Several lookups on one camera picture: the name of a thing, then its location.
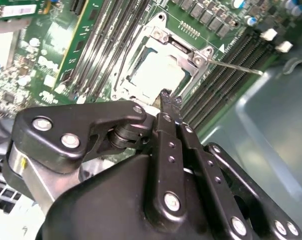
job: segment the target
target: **electrolytic capacitor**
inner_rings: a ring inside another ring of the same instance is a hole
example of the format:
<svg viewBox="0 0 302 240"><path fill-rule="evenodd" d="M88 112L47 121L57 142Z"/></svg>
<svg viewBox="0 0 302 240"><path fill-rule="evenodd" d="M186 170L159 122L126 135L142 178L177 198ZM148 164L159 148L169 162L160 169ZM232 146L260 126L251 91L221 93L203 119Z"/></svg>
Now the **electrolytic capacitor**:
<svg viewBox="0 0 302 240"><path fill-rule="evenodd" d="M245 16L244 18L245 24L248 26L254 26L257 23L257 20L253 16Z"/></svg>
<svg viewBox="0 0 302 240"><path fill-rule="evenodd" d="M244 0L233 0L232 1L232 7L235 8L235 9L236 8L238 8L238 9L243 8L244 4L245 4Z"/></svg>
<svg viewBox="0 0 302 240"><path fill-rule="evenodd" d="M302 5L295 6L292 11L291 15L299 17L302 15Z"/></svg>

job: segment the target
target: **white sticker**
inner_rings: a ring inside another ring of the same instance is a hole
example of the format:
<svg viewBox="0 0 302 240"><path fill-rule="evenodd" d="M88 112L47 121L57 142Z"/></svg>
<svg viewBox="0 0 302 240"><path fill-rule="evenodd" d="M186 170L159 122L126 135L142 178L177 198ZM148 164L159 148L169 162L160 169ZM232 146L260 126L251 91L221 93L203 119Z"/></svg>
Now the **white sticker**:
<svg viewBox="0 0 302 240"><path fill-rule="evenodd" d="M55 86L56 78L51 75L46 75L44 80L44 85L52 88Z"/></svg>
<svg viewBox="0 0 302 240"><path fill-rule="evenodd" d="M224 44L222 44L222 46L219 48L219 50L221 51L221 52L225 52L225 47L224 47Z"/></svg>
<svg viewBox="0 0 302 240"><path fill-rule="evenodd" d="M34 14L36 12L36 4L31 5L15 5L15 6L5 6L2 9L3 18L11 16L21 16L27 14Z"/></svg>

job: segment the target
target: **green circuit board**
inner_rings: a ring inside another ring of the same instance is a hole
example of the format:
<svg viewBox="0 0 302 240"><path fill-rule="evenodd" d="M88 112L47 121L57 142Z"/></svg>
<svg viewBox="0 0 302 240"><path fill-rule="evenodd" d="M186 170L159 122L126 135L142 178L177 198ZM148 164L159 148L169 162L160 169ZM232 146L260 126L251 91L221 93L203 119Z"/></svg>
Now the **green circuit board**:
<svg viewBox="0 0 302 240"><path fill-rule="evenodd" d="M75 89L76 86L72 84L73 79L67 79L65 76L79 64L82 51L87 47L86 43L94 32L96 22L103 21L102 15L111 15L112 5L118 2L87 0L81 14L76 15L70 11L74 1L61 0L50 3L47 14L34 17L31 24L19 32L14 63L0 70L0 109L14 116L19 110L30 106L78 102L79 94ZM128 5L129 2L123 1L123 6ZM273 27L281 30L283 36L296 28L299 29L299 34L302 33L300 27L302 17L293 18L283 11L280 1L265 0L258 7L257 2L261 1L246 1L241 9L233 9L229 0L190 1L190 7L186 7L185 2L185 0L149 1L143 9L138 25L146 25L157 14L165 13L167 29L198 50L212 46L214 48L212 58L215 60L221 60L226 53L232 51L237 40L247 29L245 23L247 15L255 17L258 22L272 18ZM136 1L136 5L142 3L143 1ZM101 12L103 4L108 4L104 9L105 12ZM201 14L195 17L193 10L197 4L200 4L203 9ZM212 14L208 22L204 18L206 12ZM107 75L106 82L102 85L103 90L98 95L88 96L85 102L111 100L111 87L117 79L120 63L121 61L117 61L111 74ZM98 64L99 61L95 59L88 76L93 74L92 71ZM100 74L93 78L94 84L99 83L106 67L107 64L104 64ZM58 87L64 82L67 82L66 86L59 89ZM187 82L188 79L182 81L177 89L183 89ZM13 96L14 100L7 101L8 94ZM187 98L191 95L192 91L189 91Z"/></svg>

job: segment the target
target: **dimm slot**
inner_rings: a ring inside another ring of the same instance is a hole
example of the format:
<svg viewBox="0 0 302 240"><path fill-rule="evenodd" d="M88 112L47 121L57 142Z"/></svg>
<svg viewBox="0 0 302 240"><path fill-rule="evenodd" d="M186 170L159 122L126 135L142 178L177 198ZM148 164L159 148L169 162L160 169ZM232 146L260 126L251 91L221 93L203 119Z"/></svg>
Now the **dimm slot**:
<svg viewBox="0 0 302 240"><path fill-rule="evenodd" d="M247 61L245 61L244 65L246 67L251 67L262 54L263 54L263 48L258 48L253 54L251 54L251 56L248 59L246 59ZM195 127L198 126L198 124L200 124L203 121L203 119L213 110L214 106L210 107L210 105L212 105L212 102L214 104L218 104L223 98L223 96L225 95L225 90L236 85L238 81L241 79L241 77L244 76L244 74L245 74L244 72L234 70L233 73L231 74L232 77L230 77L226 85L221 90L219 90L214 96L212 96L210 101L208 101L211 104L207 104L204 107L201 106L201 110L199 111L199 113L201 114L200 115L198 114L189 123L192 126Z"/></svg>
<svg viewBox="0 0 302 240"><path fill-rule="evenodd" d="M272 52L269 50L264 52L251 66L252 68L260 68L265 64L265 62L271 57ZM223 95L220 96L218 101L212 102L210 105L207 106L207 109L204 109L203 116L194 126L196 131L199 131L205 127L209 121L218 114L218 112L226 105L226 101L228 102L232 99L236 93L244 86L245 83L249 79L251 79L252 75L241 72L241 75L238 77L236 81L228 87L228 89L224 92Z"/></svg>
<svg viewBox="0 0 302 240"><path fill-rule="evenodd" d="M222 62L232 63L232 60L241 53L242 49L251 41L252 36L249 33L249 30L246 30L242 37L237 42L236 46L233 47L223 58ZM205 88L208 87L212 82L218 78L218 76L226 70L226 67L215 66L211 73L206 77L201 86L195 91L195 93L183 104L181 109L181 115L185 117L192 107L197 104Z"/></svg>
<svg viewBox="0 0 302 240"><path fill-rule="evenodd" d="M88 95L90 96L96 89L96 85L98 84L97 83L97 78L99 76L99 74L101 73L101 70L102 70L102 67L104 66L106 60L108 59L109 57L109 54L112 52L113 50L113 47L116 43L116 41L118 40L118 38L121 36L121 33L125 27L125 25L127 24L127 21L129 20L129 17L130 17L130 14L127 14L127 13L131 13L132 10L134 9L134 6L136 6L138 0L134 0L134 1L129 1L127 7L121 12L121 15L119 16L119 19L118 19L118 23L109 39L108 39L108 42L106 43L105 47L103 48L102 50L102 54L101 54L101 57L99 58L97 64L95 65L94 67L94 72L93 74L91 75L91 77L89 77L89 80L88 80Z"/></svg>
<svg viewBox="0 0 302 240"><path fill-rule="evenodd" d="M147 5L149 4L150 0L146 0L144 1L144 4L141 5L140 9L137 12L137 16L135 16L134 20L132 21L131 26L129 27L129 32L126 34L126 36L124 37L122 44L118 47L117 51L114 53L110 63L108 64L101 80L98 83L98 86L95 89L92 89L91 94L94 95L95 98L97 98L101 91L103 90L107 80L109 79L109 76L113 70L113 67L116 65L122 51L124 50L124 47L128 44L128 42L130 41L130 39L133 37L133 34L136 30L136 27L141 19L141 17L144 14L145 8L147 7Z"/></svg>
<svg viewBox="0 0 302 240"><path fill-rule="evenodd" d="M250 45L242 50L242 52L233 61L234 64L242 66L245 60L252 54L260 43L254 44L250 42ZM203 91L201 96L198 98L196 106L191 109L187 116L183 119L185 122L191 122L201 112L201 110L208 104L208 102L214 97L215 93L218 92L226 82L232 77L236 70L228 68L222 74L219 74L216 79Z"/></svg>
<svg viewBox="0 0 302 240"><path fill-rule="evenodd" d="M92 36L92 42L94 42L93 47L91 48L91 51L88 52L88 49L90 46L86 44L86 51L82 53L80 61L78 62L76 68L74 69L72 73L72 77L74 79L74 82L72 83L72 86L74 86L74 90L81 90L84 88L87 84L87 74L89 73L90 69L92 68L93 62L98 54L98 51L103 44L103 41L105 40L105 37L111 28L112 24L114 23L114 20L117 16L117 13L120 11L122 7L122 3L124 0L116 0L115 4L112 6L112 9L110 11L108 19L104 21L104 24L101 27L101 30L99 31L99 34L97 38L94 41L95 38L95 31L91 33Z"/></svg>

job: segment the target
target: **sticker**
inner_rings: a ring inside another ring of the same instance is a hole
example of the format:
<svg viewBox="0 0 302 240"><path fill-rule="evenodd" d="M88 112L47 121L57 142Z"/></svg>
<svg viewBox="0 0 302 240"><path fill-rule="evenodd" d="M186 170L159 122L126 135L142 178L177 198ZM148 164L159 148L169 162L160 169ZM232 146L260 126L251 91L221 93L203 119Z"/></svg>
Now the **sticker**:
<svg viewBox="0 0 302 240"><path fill-rule="evenodd" d="M36 4L31 5L15 5L15 6L5 6L2 9L1 17L11 17L11 16L21 16L34 14L36 12Z"/></svg>

